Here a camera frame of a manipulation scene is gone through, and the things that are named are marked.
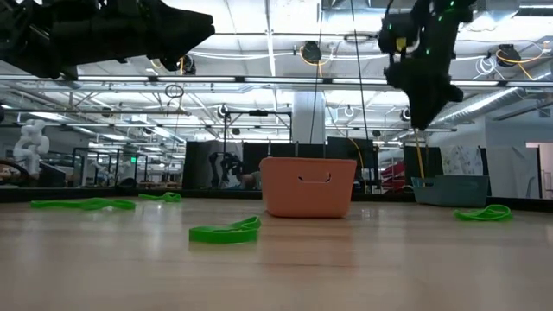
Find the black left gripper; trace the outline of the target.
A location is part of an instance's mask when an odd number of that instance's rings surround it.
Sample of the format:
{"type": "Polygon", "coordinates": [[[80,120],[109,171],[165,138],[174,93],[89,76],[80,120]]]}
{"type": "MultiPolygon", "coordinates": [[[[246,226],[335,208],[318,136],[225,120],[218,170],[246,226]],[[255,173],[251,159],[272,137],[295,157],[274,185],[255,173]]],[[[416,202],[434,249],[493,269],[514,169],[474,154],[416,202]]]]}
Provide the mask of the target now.
{"type": "Polygon", "coordinates": [[[213,16],[168,6],[162,0],[106,0],[80,20],[60,23],[65,61],[86,64],[146,55],[176,63],[215,33],[213,16]]]}

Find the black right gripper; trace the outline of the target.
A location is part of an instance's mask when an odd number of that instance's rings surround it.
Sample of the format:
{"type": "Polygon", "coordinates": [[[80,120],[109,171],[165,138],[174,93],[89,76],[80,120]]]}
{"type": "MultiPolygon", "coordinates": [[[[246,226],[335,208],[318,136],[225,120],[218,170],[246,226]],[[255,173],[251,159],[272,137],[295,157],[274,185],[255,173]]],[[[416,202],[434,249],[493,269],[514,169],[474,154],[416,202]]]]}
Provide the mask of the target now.
{"type": "Polygon", "coordinates": [[[384,75],[388,85],[408,96],[410,123],[415,129],[427,129],[447,102],[463,100],[462,90],[451,84],[448,74],[459,24],[450,16],[432,16],[405,27],[386,24],[388,30],[402,34],[390,35],[400,61],[390,59],[384,75]]]}

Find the dark teal plastic basket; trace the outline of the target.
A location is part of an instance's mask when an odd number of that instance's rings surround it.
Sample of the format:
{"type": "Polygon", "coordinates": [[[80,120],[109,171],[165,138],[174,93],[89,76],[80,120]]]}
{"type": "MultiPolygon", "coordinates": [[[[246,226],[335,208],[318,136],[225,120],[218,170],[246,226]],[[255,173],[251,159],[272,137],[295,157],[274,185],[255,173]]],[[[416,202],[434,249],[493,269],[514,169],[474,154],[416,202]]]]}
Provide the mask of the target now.
{"type": "Polygon", "coordinates": [[[437,175],[411,178],[416,202],[431,206],[483,207],[489,177],[486,175],[437,175]]]}

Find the orange plastic basket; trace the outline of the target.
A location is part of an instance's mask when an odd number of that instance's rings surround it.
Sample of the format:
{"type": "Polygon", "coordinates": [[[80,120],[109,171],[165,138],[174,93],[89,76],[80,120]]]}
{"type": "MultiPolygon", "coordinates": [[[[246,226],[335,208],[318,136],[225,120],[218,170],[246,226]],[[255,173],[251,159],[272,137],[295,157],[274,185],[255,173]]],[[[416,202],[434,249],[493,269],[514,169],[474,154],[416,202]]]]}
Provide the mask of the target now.
{"type": "Polygon", "coordinates": [[[348,214],[356,161],[266,157],[259,168],[262,196],[270,215],[340,219],[348,214]]]}

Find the black panel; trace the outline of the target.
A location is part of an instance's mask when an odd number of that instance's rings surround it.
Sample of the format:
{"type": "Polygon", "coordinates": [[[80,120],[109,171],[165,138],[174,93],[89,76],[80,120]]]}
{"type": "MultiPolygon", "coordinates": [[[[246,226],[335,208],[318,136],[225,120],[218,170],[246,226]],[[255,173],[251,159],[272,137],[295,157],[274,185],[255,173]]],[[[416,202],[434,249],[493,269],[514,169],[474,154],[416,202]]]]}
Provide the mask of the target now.
{"type": "MultiPolygon", "coordinates": [[[[420,147],[421,160],[423,164],[423,172],[426,178],[433,178],[437,175],[442,175],[442,154],[437,147],[420,147]]],[[[418,149],[413,146],[404,147],[404,175],[405,182],[411,186],[413,177],[421,177],[419,161],[418,161],[418,149]]]]}

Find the white patterned sheet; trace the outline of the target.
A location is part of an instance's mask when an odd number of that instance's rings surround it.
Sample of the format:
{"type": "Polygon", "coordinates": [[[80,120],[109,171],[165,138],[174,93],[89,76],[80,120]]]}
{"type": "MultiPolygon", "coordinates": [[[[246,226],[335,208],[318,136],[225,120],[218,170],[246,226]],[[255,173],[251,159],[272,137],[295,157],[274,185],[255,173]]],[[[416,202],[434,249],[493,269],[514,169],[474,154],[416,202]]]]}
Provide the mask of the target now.
{"type": "Polygon", "coordinates": [[[444,175],[483,175],[484,165],[478,147],[440,147],[444,175]]]}

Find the red object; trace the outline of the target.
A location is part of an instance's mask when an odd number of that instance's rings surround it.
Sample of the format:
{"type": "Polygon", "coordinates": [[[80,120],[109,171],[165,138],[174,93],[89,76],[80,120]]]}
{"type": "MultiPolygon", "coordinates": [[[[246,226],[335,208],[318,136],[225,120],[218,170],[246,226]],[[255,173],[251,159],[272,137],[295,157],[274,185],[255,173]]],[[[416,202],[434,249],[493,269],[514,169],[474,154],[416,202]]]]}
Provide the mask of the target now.
{"type": "Polygon", "coordinates": [[[384,193],[402,192],[405,187],[405,164],[398,161],[380,172],[381,188],[384,193]]]}

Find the white square pillar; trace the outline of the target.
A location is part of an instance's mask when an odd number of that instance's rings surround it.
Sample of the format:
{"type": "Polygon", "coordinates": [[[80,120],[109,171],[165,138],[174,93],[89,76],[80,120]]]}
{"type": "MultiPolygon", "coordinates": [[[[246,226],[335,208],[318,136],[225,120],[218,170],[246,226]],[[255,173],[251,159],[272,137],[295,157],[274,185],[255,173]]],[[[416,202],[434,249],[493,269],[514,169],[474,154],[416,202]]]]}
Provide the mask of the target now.
{"type": "Polygon", "coordinates": [[[295,92],[292,113],[294,143],[324,144],[326,104],[322,92],[295,92]]]}

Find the black partition screen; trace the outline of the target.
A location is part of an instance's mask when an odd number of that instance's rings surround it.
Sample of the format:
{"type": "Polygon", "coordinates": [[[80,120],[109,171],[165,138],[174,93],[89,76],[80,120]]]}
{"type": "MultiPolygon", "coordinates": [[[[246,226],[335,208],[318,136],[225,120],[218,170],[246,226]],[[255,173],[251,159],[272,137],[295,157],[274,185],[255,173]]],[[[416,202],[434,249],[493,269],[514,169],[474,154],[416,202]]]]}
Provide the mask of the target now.
{"type": "Polygon", "coordinates": [[[244,143],[243,172],[257,172],[260,162],[268,156],[356,160],[354,191],[366,189],[371,193],[381,187],[378,147],[373,140],[331,136],[325,144],[244,143]]]}

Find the person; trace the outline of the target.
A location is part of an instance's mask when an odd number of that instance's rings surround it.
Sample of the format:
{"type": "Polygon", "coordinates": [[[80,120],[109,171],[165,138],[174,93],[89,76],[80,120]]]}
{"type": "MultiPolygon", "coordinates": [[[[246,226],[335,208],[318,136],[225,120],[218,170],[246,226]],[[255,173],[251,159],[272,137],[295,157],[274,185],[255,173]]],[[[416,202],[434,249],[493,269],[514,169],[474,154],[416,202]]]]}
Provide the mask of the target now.
{"type": "Polygon", "coordinates": [[[255,171],[248,174],[242,174],[240,176],[241,187],[244,190],[261,190],[261,173],[255,171]]]}

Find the silver ventilation duct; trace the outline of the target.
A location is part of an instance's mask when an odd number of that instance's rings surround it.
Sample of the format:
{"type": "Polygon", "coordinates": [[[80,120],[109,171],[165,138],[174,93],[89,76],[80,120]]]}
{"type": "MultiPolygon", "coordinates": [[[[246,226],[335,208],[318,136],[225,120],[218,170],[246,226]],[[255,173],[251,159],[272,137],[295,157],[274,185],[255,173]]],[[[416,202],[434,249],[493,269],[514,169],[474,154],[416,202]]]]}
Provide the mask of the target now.
{"type": "Polygon", "coordinates": [[[545,88],[511,87],[496,92],[475,95],[461,103],[450,106],[447,110],[443,110],[430,123],[430,127],[460,124],[467,120],[483,116],[488,112],[516,104],[527,99],[534,93],[545,92],[553,92],[553,86],[545,88]]]}

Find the black gantry frame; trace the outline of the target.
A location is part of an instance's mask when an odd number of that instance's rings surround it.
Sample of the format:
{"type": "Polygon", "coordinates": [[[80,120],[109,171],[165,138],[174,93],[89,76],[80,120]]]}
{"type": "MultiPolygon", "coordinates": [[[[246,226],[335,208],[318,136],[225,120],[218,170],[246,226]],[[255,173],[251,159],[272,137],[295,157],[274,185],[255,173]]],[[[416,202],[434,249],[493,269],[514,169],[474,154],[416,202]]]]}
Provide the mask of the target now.
{"type": "Polygon", "coordinates": [[[293,113],[291,111],[266,111],[266,110],[249,110],[249,111],[228,111],[225,110],[223,112],[223,142],[226,143],[227,141],[227,131],[230,129],[230,127],[238,121],[244,114],[247,114],[250,117],[269,117],[274,116],[277,120],[280,120],[285,128],[289,131],[289,140],[293,141],[293,134],[292,134],[292,116],[293,113]],[[289,118],[289,124],[286,124],[282,120],[282,116],[287,116],[289,118]]]}

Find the black framed glass enclosure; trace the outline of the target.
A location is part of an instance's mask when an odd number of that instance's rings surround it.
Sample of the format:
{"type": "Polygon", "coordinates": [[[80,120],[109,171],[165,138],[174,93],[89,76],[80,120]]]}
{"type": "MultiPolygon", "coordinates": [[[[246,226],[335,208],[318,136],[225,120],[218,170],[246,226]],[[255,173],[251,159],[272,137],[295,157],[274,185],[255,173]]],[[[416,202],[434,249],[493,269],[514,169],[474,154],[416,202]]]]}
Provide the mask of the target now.
{"type": "Polygon", "coordinates": [[[74,148],[73,181],[76,187],[135,187],[148,177],[149,157],[142,152],[114,147],[74,148]]]}

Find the black aluminium table frame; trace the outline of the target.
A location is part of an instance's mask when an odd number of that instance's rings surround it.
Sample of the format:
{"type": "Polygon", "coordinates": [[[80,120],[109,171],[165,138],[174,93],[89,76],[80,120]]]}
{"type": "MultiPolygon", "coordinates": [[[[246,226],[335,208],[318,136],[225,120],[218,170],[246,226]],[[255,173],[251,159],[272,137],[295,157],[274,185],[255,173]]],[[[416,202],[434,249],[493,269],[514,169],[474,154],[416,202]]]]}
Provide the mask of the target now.
{"type": "MultiPolygon", "coordinates": [[[[31,200],[70,200],[93,197],[137,197],[139,194],[162,195],[162,189],[135,189],[123,187],[0,187],[0,203],[26,202],[31,200]]],[[[258,191],[242,190],[177,190],[182,198],[261,200],[258,191]]],[[[393,202],[414,203],[413,193],[407,194],[357,194],[351,196],[353,202],[393,202]]],[[[553,200],[516,199],[488,197],[487,204],[501,204],[515,211],[552,213],[553,200]]]]}

